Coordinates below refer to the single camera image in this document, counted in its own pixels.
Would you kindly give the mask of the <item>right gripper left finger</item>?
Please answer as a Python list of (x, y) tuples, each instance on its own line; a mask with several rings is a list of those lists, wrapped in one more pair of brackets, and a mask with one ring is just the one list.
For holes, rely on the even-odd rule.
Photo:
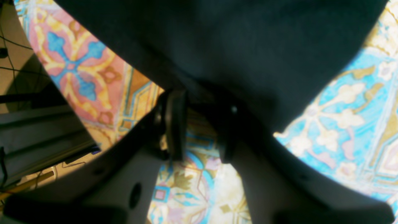
[(184, 161), (187, 130), (186, 90), (167, 90), (159, 95), (155, 105), (155, 127), (162, 158)]

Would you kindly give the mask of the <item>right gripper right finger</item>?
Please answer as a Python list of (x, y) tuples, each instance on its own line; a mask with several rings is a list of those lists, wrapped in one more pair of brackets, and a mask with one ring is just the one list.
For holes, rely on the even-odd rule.
[(217, 95), (211, 120), (218, 134), (218, 150), (223, 164), (233, 160), (240, 126), (240, 103), (229, 94)]

